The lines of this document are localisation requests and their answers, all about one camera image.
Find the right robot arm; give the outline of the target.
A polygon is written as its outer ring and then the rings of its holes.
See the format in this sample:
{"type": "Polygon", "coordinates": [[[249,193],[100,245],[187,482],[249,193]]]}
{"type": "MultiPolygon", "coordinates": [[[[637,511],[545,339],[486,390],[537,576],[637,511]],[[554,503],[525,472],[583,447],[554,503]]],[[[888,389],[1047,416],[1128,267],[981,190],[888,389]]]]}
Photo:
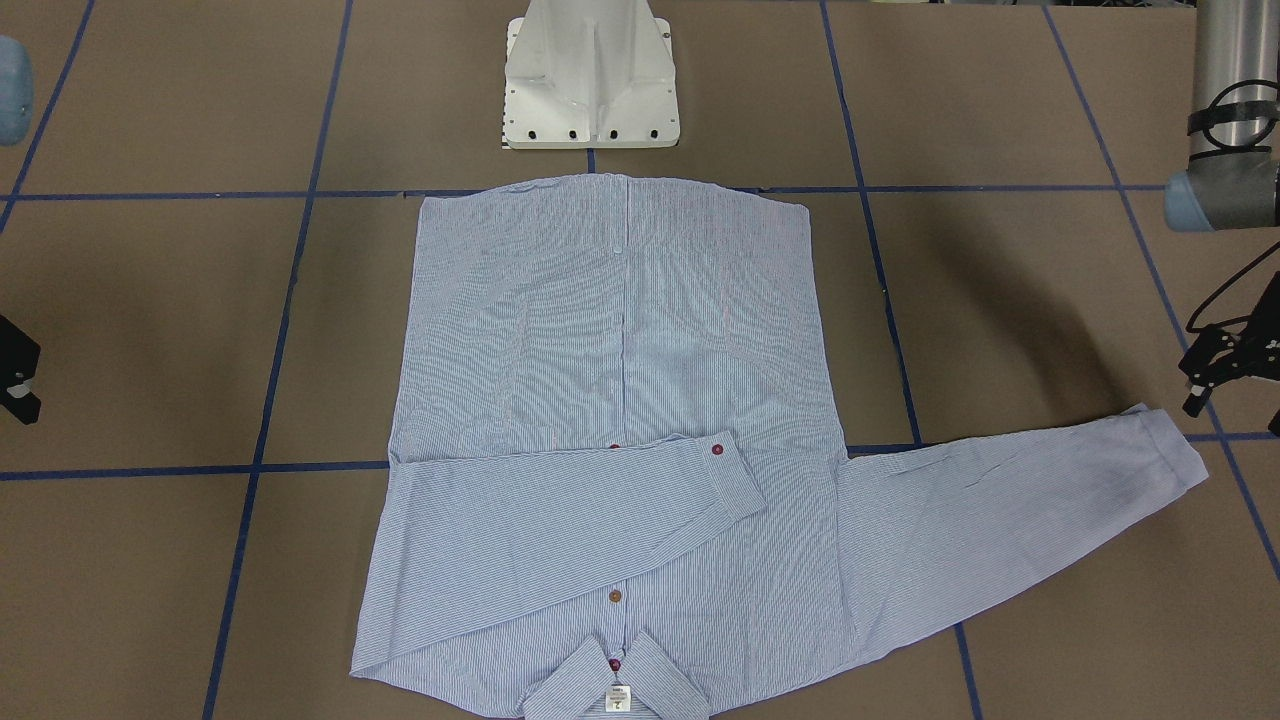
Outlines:
{"type": "MultiPolygon", "coordinates": [[[[1,146],[13,147],[29,133],[35,102],[35,73],[29,54],[18,40],[1,37],[1,146]]],[[[19,423],[38,420],[42,401],[32,391],[41,346],[6,316],[1,316],[1,406],[19,423]]]]}

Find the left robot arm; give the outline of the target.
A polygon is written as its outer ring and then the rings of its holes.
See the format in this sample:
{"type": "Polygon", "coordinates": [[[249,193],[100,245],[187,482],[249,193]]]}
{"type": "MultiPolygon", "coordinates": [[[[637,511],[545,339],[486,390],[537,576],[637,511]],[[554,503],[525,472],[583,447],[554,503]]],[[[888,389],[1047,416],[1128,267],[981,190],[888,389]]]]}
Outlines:
{"type": "MultiPolygon", "coordinates": [[[[1277,228],[1276,1],[1199,1],[1187,167],[1164,190],[1166,227],[1181,233],[1277,228]]],[[[1252,378],[1277,380],[1277,277],[1244,316],[1201,323],[1238,281],[1277,256],[1272,243],[1230,275],[1190,314],[1193,342],[1179,369],[1189,393],[1181,409],[1199,416],[1212,393],[1252,378]]]]}

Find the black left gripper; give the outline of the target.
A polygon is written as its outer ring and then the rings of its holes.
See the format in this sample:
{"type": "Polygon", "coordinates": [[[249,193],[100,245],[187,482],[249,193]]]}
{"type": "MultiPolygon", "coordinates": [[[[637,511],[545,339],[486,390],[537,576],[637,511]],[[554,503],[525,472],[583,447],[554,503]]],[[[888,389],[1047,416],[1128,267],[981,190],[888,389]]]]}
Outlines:
{"type": "Polygon", "coordinates": [[[1279,300],[1260,299],[1247,318],[1216,327],[1222,340],[1196,340],[1181,357],[1188,396],[1181,409],[1199,416],[1215,388],[1239,379],[1279,382],[1279,300]]]}

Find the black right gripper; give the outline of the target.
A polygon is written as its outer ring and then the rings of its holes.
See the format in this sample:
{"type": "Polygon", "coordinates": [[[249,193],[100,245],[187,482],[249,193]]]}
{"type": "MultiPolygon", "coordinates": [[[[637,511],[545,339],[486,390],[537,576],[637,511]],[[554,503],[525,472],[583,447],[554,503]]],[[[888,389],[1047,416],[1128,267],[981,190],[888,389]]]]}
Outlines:
{"type": "Polygon", "coordinates": [[[31,386],[41,346],[1,315],[1,406],[24,425],[38,420],[42,402],[31,386]]]}

